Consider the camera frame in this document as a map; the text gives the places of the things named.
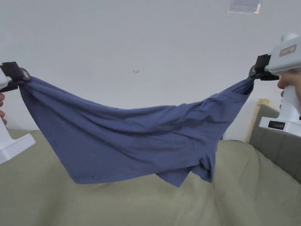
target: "beige fabric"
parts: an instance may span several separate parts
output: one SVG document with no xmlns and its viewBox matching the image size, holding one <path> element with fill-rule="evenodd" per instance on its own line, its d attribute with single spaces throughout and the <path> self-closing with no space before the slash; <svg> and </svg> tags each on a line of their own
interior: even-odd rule
<svg viewBox="0 0 301 226">
<path fill-rule="evenodd" d="M 77 185 L 32 134 L 0 165 L 0 225 L 300 225 L 301 185 L 247 144 L 220 142 L 212 184 L 190 174 L 180 188 L 156 175 Z"/>
</svg>

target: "blue shirt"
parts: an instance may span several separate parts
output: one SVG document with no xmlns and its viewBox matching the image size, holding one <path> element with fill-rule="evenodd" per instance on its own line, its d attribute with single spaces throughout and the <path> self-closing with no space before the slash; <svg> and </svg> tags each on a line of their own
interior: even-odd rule
<svg viewBox="0 0 301 226">
<path fill-rule="evenodd" d="M 157 174 L 179 187 L 190 171 L 212 181 L 217 143 L 253 84 L 246 79 L 196 103 L 130 110 L 84 100 L 34 77 L 20 91 L 76 183 Z"/>
</svg>

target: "human hand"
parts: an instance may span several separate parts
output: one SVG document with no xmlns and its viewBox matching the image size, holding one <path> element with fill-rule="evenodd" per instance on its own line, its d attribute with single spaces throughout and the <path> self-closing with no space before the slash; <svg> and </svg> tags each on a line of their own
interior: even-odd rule
<svg viewBox="0 0 301 226">
<path fill-rule="evenodd" d="M 290 85 L 295 87 L 297 98 L 301 102 L 301 74 L 292 72 L 283 73 L 277 86 L 280 89 L 284 89 Z"/>
<path fill-rule="evenodd" d="M 0 93 L 0 107 L 3 106 L 3 100 L 5 99 L 4 94 Z M 4 122 L 4 125 L 7 124 L 7 121 L 4 119 L 5 113 L 3 111 L 0 111 L 0 117 L 2 121 Z"/>
</svg>

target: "wooden frame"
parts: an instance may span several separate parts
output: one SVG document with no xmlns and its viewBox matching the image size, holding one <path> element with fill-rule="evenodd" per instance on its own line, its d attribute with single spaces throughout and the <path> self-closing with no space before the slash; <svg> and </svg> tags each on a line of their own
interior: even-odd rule
<svg viewBox="0 0 301 226">
<path fill-rule="evenodd" d="M 249 143 L 249 141 L 250 141 L 250 137 L 251 137 L 251 134 L 252 134 L 252 131 L 253 131 L 255 120 L 257 118 L 257 114 L 258 114 L 258 111 L 259 111 L 259 108 L 260 108 L 261 105 L 266 105 L 266 106 L 270 107 L 270 100 L 269 99 L 261 99 L 260 98 L 257 101 L 255 109 L 253 111 L 252 118 L 251 118 L 249 132 L 248 132 L 248 135 L 247 135 L 246 140 L 245 140 L 246 143 Z"/>
</svg>

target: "black clamp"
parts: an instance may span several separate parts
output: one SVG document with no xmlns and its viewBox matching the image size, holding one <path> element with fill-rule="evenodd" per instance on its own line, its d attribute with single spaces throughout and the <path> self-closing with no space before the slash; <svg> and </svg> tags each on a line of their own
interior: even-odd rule
<svg viewBox="0 0 301 226">
<path fill-rule="evenodd" d="M 268 66 L 270 59 L 271 55 L 269 54 L 258 56 L 256 64 L 250 69 L 249 77 L 260 79 L 261 81 L 279 80 L 278 76 L 272 75 L 269 71 L 265 71 L 265 67 Z"/>
<path fill-rule="evenodd" d="M 27 70 L 18 66 L 16 62 L 6 62 L 0 65 L 4 75 L 11 78 L 11 82 L 0 90 L 1 93 L 17 89 L 19 85 L 31 80 Z"/>
</svg>

